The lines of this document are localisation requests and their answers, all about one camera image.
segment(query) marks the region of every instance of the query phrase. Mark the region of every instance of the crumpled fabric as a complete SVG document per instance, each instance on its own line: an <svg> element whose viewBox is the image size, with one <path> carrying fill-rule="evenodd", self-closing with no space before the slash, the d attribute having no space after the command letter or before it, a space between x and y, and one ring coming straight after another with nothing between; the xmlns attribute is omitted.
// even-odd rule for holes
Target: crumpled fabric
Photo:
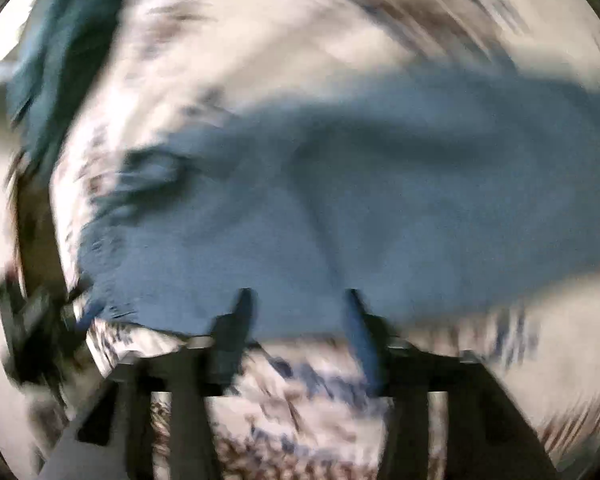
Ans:
<svg viewBox="0 0 600 480"><path fill-rule="evenodd" d="M48 0L7 87L29 171L47 185L67 130L109 53L123 0Z"/></svg>
<svg viewBox="0 0 600 480"><path fill-rule="evenodd" d="M398 323L486 310L600 266L600 91L360 78L132 151L96 200L78 262L104 319L206 333L241 287L254 338L343 333L347 288Z"/></svg>

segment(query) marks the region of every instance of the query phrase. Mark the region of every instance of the blue cloth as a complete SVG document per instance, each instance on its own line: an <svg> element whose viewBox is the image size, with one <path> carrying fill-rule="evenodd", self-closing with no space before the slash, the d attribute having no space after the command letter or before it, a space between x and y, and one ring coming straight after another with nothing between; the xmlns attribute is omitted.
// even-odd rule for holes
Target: blue cloth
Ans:
<svg viewBox="0 0 600 480"><path fill-rule="evenodd" d="M7 113L22 123L29 171L48 184L75 113L109 53L123 0L49 0L23 39L7 86Z"/></svg>
<svg viewBox="0 0 600 480"><path fill-rule="evenodd" d="M83 231L88 308L201 334L258 295L256 338L462 314L600 266L600 92L512 69L377 76L130 152Z"/></svg>

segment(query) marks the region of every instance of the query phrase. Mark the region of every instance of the dark teal cloth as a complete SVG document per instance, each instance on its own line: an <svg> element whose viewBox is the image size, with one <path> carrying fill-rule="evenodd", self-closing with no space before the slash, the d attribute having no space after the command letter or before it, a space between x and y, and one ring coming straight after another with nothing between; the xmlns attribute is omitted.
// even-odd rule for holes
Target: dark teal cloth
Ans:
<svg viewBox="0 0 600 480"><path fill-rule="evenodd" d="M600 92L505 69L361 78L131 152L82 234L91 315L256 337L461 315L600 266Z"/></svg>
<svg viewBox="0 0 600 480"><path fill-rule="evenodd" d="M7 88L29 170L48 184L66 132L106 60L123 0L48 0Z"/></svg>

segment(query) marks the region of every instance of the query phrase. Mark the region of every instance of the blue fabric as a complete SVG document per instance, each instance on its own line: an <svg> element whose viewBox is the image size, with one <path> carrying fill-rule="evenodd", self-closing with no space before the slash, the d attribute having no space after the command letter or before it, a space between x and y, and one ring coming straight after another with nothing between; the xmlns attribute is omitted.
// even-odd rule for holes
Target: blue fabric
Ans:
<svg viewBox="0 0 600 480"><path fill-rule="evenodd" d="M107 57L123 0L49 0L23 39L7 86L7 112L22 123L29 171L48 184L66 132Z"/></svg>
<svg viewBox="0 0 600 480"><path fill-rule="evenodd" d="M241 287L255 337L462 314L600 266L600 92L442 67L264 103L131 152L83 232L88 308L201 334Z"/></svg>

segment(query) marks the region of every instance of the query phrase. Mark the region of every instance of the bedsheet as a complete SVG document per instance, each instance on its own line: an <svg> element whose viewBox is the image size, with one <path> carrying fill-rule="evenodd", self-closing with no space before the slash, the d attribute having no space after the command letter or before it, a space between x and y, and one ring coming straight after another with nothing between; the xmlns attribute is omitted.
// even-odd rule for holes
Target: bedsheet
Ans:
<svg viewBox="0 0 600 480"><path fill-rule="evenodd" d="M126 150L187 121L218 123L266 96L315 94L325 80L423 59L506 56L522 71L600 86L600 20L585 0L126 0L120 21L51 180L69 285L93 198L112 189ZM75 305L79 315L83 305ZM481 355L558 467L600 447L600 271L403 334L441 354ZM185 343L102 320L88 335L103 374L128 352L150 356ZM372 478L387 404L366 394L346 343L338 335L260 343L245 355L231 395L209 401L226 478ZM443 397L430 405L430 478L441 478ZM168 396L158 395L153 409L160 462Z"/></svg>

